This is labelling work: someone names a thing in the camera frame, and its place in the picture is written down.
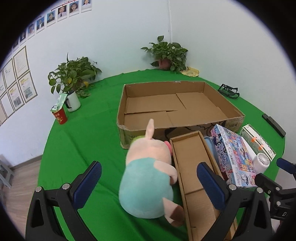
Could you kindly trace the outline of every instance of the pink pig plush toy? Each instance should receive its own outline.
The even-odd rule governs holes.
[[[119,187],[119,201],[137,218],[159,218],[181,226],[183,208],[173,202],[173,189],[178,176],[171,165],[172,148],[168,142],[153,139],[154,120],[150,119],[145,137],[135,140],[126,155],[126,169]]]

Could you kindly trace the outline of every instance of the green tablecloth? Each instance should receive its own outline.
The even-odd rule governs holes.
[[[196,80],[160,70],[145,70],[120,74],[95,84],[91,96],[81,99],[81,108],[67,113],[68,121],[52,126],[41,161],[38,185],[45,189],[59,188],[71,183],[85,171],[93,160],[102,164],[102,177],[79,210],[86,225],[98,240],[187,240],[185,225],[173,228],[164,217],[139,219],[126,213],[118,200],[118,189],[125,168],[126,150],[120,147],[116,126],[118,104],[123,85],[151,81]],[[217,85],[208,82],[214,88]],[[244,124],[250,123],[277,153],[265,174],[275,179],[278,167],[275,160],[282,156],[285,139],[261,117],[262,111],[242,98],[230,100],[245,115]],[[174,186],[174,201],[181,204],[178,185]],[[69,240],[74,240],[59,209],[56,209],[61,227]]]

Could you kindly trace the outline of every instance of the plush toy leg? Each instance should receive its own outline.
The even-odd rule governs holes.
[[[163,197],[163,206],[165,209],[165,218],[174,227],[182,226],[185,219],[184,209]]]

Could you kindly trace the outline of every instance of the narrow cardboard box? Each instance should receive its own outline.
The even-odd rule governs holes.
[[[244,114],[205,82],[174,81],[125,85],[117,115],[123,148],[145,134],[154,119],[154,137],[168,140],[192,131],[210,135],[215,124],[238,131]]]
[[[197,165],[206,162],[216,174],[222,175],[200,131],[171,138],[170,143],[178,172],[189,241],[200,241],[219,216],[219,211],[213,207],[197,178]],[[225,240],[232,239],[236,228],[235,220]]]

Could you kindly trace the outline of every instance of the white wall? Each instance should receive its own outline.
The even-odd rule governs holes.
[[[10,165],[43,153],[54,122],[49,110],[57,99],[47,75],[66,61],[67,52],[69,59],[87,56],[98,62],[102,79],[151,68],[153,59],[140,48],[159,35],[170,40],[167,0],[93,0],[92,5],[92,11],[57,22],[24,44],[38,96],[0,126],[0,155]]]
[[[272,116],[287,132],[284,158],[294,162],[296,78],[275,37],[234,1],[170,0],[170,11],[172,39],[189,50],[187,65],[218,85],[238,87],[241,97]]]

